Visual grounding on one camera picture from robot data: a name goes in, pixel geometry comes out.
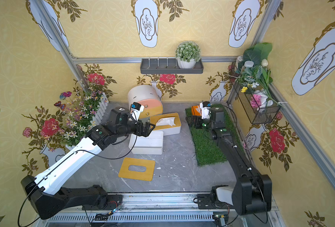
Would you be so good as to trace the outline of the orange tissue pack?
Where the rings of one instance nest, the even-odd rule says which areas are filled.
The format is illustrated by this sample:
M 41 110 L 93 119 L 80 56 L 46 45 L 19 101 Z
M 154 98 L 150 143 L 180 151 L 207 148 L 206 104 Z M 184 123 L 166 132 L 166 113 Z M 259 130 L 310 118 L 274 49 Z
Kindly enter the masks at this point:
M 165 117 L 165 118 L 160 118 L 156 122 L 156 126 L 176 126 L 175 124 L 175 117 Z
M 201 116 L 200 106 L 192 106 L 191 107 L 191 112 L 192 112 L 192 115 L 194 115 L 194 116 Z

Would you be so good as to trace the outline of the wooden slotted lid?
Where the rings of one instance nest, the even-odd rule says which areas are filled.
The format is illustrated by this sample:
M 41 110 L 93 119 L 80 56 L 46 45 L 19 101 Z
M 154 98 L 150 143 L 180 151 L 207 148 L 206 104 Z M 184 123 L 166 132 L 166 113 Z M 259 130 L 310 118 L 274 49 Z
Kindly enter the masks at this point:
M 124 158 L 118 176 L 141 181 L 152 181 L 155 170 L 154 160 Z
M 155 130 L 175 129 L 182 125 L 178 113 L 156 115 L 150 117 L 149 120 L 156 126 Z

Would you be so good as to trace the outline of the white plastic box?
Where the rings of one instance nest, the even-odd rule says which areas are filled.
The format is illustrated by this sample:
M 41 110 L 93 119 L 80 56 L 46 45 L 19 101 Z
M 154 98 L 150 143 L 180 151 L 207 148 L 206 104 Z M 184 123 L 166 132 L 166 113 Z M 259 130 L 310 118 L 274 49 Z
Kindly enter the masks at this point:
M 162 131 L 164 136 L 176 135 L 181 131 L 182 124 L 178 113 L 155 115 L 149 120 L 156 126 L 154 131 Z
M 163 131 L 152 131 L 148 137 L 131 135 L 129 149 L 135 155 L 162 155 Z

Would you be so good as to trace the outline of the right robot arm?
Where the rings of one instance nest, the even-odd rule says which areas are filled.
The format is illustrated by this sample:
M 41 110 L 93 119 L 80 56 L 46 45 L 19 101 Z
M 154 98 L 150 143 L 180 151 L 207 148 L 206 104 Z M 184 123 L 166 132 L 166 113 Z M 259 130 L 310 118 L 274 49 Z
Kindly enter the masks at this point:
M 186 121 L 190 127 L 206 129 L 213 141 L 227 158 L 236 177 L 234 187 L 219 185 L 212 187 L 209 202 L 203 207 L 221 208 L 232 205 L 238 215 L 268 213 L 271 210 L 272 181 L 262 175 L 239 150 L 234 134 L 225 123 L 223 108 L 215 107 L 209 111 L 209 118 L 190 115 Z

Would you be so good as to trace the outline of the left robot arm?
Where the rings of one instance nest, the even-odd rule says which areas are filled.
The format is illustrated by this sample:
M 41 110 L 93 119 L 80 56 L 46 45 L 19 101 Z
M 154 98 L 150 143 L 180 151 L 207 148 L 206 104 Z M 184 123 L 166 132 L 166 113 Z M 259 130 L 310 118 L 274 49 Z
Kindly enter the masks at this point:
M 105 124 L 94 126 L 80 142 L 50 168 L 37 176 L 26 176 L 21 185 L 39 218 L 49 219 L 58 212 L 76 206 L 92 206 L 104 209 L 108 205 L 108 193 L 100 186 L 70 189 L 64 183 L 93 157 L 109 145 L 117 144 L 119 137 L 130 134 L 148 137 L 155 125 L 139 120 L 141 107 L 134 103 L 131 109 L 116 107 L 111 110 Z

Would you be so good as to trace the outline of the green artificial grass mat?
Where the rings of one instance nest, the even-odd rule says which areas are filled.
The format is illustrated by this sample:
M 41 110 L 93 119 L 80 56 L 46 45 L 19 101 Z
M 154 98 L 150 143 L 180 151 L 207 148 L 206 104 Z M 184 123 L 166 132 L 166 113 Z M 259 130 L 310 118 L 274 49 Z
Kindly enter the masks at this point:
M 236 131 L 235 120 L 231 120 L 229 111 L 222 104 L 213 104 L 212 109 L 222 108 L 225 117 L 225 126 L 227 131 L 232 134 L 233 144 L 237 145 L 237 149 L 245 155 L 245 150 L 239 140 L 238 133 Z M 185 121 L 189 125 L 190 132 L 193 137 L 193 143 L 195 147 L 196 159 L 198 166 L 213 165 L 216 163 L 226 162 L 227 158 L 223 151 L 217 146 L 216 141 L 211 138 L 209 130 L 202 126 L 202 123 L 197 124 L 195 117 L 192 114 L 191 108 L 185 110 L 186 118 Z

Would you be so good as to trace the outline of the round pastel drawer cabinet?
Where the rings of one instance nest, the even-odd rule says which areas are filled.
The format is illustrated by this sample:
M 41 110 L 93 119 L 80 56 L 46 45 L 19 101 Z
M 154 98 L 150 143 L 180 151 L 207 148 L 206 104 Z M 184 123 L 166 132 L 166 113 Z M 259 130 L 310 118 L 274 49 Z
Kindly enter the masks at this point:
M 128 103 L 131 106 L 134 102 L 141 104 L 144 110 L 140 113 L 139 119 L 163 113 L 163 105 L 156 90 L 151 85 L 139 85 L 132 88 L 128 93 Z

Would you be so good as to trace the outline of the white fence flower planter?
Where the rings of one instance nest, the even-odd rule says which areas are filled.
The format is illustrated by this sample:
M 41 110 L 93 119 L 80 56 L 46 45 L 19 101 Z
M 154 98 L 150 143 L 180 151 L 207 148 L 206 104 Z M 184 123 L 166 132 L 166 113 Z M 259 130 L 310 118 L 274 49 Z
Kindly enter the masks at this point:
M 101 124 L 109 101 L 102 91 L 85 92 L 79 87 L 75 87 L 72 92 L 62 93 L 61 99 L 67 101 L 66 107 L 61 111 L 62 142 L 74 146 L 89 130 Z

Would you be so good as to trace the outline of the artificial flower bouquet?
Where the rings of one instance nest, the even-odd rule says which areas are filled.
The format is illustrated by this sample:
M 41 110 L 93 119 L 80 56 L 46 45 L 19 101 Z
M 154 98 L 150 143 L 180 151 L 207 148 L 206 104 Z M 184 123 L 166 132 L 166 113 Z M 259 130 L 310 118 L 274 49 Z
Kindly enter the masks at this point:
M 243 53 L 243 61 L 237 66 L 237 83 L 241 93 L 250 94 L 250 106 L 255 109 L 266 109 L 272 106 L 282 106 L 282 102 L 274 99 L 270 92 L 273 82 L 269 69 L 268 56 L 272 51 L 271 43 L 258 43 Z

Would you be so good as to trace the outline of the potted green succulent plant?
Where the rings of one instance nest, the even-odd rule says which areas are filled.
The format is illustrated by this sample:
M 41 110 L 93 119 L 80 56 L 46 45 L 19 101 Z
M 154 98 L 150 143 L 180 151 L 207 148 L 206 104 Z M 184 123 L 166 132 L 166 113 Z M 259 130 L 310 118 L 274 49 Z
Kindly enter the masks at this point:
M 181 42 L 176 49 L 176 60 L 179 68 L 193 69 L 201 59 L 200 47 L 193 41 Z

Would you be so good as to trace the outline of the grey wall shelf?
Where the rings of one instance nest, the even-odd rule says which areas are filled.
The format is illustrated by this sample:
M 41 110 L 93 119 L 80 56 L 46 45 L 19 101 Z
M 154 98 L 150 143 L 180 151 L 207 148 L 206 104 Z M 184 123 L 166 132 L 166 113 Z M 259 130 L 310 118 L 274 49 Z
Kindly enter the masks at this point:
M 204 66 L 199 60 L 192 69 L 180 68 L 176 58 L 142 58 L 141 74 L 202 74 Z

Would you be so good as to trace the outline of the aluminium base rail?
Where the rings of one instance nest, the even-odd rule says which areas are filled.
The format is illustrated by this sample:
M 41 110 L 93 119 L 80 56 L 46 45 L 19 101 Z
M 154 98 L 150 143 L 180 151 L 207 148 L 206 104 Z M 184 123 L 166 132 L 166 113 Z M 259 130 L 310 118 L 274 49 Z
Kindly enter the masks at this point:
M 232 205 L 214 205 L 208 192 L 111 193 L 104 209 L 92 206 L 67 208 L 48 219 L 39 219 L 35 227 L 52 223 L 78 227 L 89 223 L 118 224 L 137 222 L 216 222 L 218 226 L 283 227 L 285 223 L 275 201 L 271 211 L 239 216 Z

